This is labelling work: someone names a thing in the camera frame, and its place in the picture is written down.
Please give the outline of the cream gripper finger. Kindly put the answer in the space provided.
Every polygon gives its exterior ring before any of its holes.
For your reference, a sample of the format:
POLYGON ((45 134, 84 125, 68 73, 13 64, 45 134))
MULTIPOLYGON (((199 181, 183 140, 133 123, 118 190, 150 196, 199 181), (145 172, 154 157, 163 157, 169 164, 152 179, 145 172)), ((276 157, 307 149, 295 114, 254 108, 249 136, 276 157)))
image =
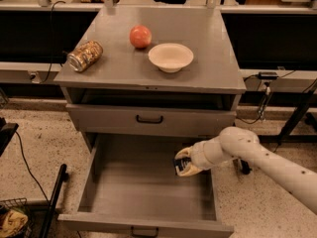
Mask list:
POLYGON ((180 150, 176 155, 175 155, 175 159, 176 160, 180 160, 183 158, 189 158, 191 156, 191 147, 186 147, 182 150, 180 150))
POLYGON ((198 169, 194 166, 186 166, 183 170, 181 170, 179 167, 175 168, 176 174, 179 177, 191 177, 199 174, 201 172, 201 169, 198 169))

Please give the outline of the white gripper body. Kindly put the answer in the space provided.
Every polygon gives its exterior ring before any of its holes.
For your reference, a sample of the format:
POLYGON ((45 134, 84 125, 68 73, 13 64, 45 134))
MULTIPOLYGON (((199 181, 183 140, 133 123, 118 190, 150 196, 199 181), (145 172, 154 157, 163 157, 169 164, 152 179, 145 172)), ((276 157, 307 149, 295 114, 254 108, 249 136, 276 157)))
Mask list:
POLYGON ((201 141, 191 147, 191 163, 200 170, 209 170, 214 163, 211 154, 213 150, 213 141, 201 141))

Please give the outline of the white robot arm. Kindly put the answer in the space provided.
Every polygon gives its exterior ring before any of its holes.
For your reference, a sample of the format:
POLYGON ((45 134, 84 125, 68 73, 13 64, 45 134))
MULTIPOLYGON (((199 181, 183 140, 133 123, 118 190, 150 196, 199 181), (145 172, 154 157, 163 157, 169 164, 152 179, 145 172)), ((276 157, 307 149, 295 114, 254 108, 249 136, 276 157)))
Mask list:
POLYGON ((227 127, 213 139, 180 150, 173 163, 178 176, 190 177, 234 159, 255 165, 317 213, 317 174, 268 150, 250 130, 227 127))

